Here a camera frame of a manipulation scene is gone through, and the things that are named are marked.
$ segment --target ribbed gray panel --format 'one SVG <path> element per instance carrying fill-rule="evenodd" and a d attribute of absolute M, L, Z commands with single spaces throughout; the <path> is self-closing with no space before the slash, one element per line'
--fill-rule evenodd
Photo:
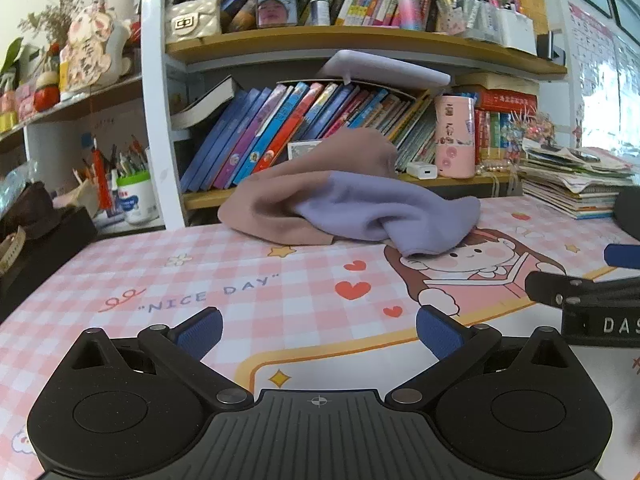
<path fill-rule="evenodd" d="M 140 480 L 504 479 L 457 459 L 421 415 L 388 410 L 373 392 L 268 391 L 216 416 L 190 452 Z"/>

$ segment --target metal screw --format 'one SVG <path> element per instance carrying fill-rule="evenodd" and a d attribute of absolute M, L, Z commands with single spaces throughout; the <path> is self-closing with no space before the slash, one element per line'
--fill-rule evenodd
<path fill-rule="evenodd" d="M 240 388 L 227 388 L 216 395 L 216 399 L 223 404 L 238 404 L 246 400 L 246 397 L 246 391 Z"/>
<path fill-rule="evenodd" d="M 391 394 L 391 398 L 398 404 L 415 404 L 422 400 L 422 394 L 413 388 L 400 388 Z"/>

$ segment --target pink pen cup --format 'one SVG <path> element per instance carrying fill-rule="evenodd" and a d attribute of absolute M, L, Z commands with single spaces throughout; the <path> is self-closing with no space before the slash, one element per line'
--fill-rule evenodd
<path fill-rule="evenodd" d="M 469 97 L 436 97 L 436 166 L 438 174 L 471 178 L 476 173 L 474 101 Z"/>

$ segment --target red heart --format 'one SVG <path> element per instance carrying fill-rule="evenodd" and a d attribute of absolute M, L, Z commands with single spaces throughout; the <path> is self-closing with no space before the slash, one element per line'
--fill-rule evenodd
<path fill-rule="evenodd" d="M 354 260 L 352 264 L 346 264 L 344 268 L 347 270 L 365 270 L 367 264 L 362 260 Z"/>
<path fill-rule="evenodd" d="M 395 306 L 393 308 L 383 308 L 382 312 L 385 313 L 386 316 L 389 317 L 400 317 L 402 316 L 402 307 L 401 306 Z"/>
<path fill-rule="evenodd" d="M 367 282 L 359 282 L 351 285 L 349 282 L 336 283 L 335 291 L 345 300 L 357 300 L 363 297 L 371 290 L 371 284 Z"/>

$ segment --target green lid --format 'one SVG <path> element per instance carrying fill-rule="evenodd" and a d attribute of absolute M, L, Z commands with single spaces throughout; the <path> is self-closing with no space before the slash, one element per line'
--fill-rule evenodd
<path fill-rule="evenodd" d="M 139 184 L 145 180 L 151 180 L 151 175 L 148 171 L 140 171 L 131 176 L 121 176 L 116 180 L 118 187 L 131 186 L 132 184 Z"/>

